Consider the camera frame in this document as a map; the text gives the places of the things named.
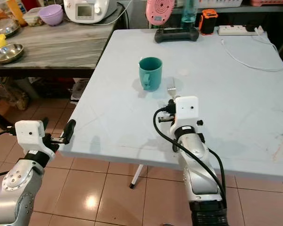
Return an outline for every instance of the purple bowl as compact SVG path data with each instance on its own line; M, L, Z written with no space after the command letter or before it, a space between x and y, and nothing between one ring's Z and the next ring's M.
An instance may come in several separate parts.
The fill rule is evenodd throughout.
M42 17L40 15L42 21L44 21L45 23L47 23L48 25L51 25L51 26L55 26L55 25L58 25L59 23L62 22L63 20L63 11L55 14L55 15L52 15L50 17Z
M39 16L41 16L43 18L50 17L50 16L53 16L53 15L59 13L60 11L63 11L62 7L60 5L58 5L58 4L49 5L49 6L42 8L39 11Z

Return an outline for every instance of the gray table surface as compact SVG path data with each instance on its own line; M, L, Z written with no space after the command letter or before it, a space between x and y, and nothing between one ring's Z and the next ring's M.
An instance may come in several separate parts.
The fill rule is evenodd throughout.
M113 21L120 12L118 7L100 23ZM7 43L22 44L24 54L15 62L0 65L0 69L94 69L115 24L87 25L64 19L57 26L20 28Z

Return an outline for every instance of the teal mug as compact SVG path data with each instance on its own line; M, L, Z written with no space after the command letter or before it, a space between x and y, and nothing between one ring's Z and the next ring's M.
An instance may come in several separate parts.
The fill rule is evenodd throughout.
M162 61L147 57L139 62L140 80L144 90L157 90L161 82Z

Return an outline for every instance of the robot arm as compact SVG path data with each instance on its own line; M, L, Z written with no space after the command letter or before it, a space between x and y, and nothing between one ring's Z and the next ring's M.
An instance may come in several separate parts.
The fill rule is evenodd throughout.
M174 139L173 150L178 152L178 161L183 169L183 181L192 211L193 226L228 226L226 218L225 192L209 162L209 149L204 137L197 133L202 121L198 116L197 97L177 97L164 108L169 117L159 117L158 121L172 121L170 135ZM178 148L179 144L188 150ZM196 156L208 169L201 166Z
M61 138L45 134L42 121L19 121L15 124L17 140L26 154L5 175L0 192L0 226L27 226L33 203L42 184L44 168L54 159L59 145L67 144L75 121L70 120Z

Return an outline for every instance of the stainless steel bowl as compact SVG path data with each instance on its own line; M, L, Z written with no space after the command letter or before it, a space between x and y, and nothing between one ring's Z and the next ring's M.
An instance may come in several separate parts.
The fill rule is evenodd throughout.
M23 46L20 44L8 44L0 48L0 64L8 64L17 60L23 54Z
M6 37L13 35L19 28L20 25L10 18L0 20L0 34L5 34Z

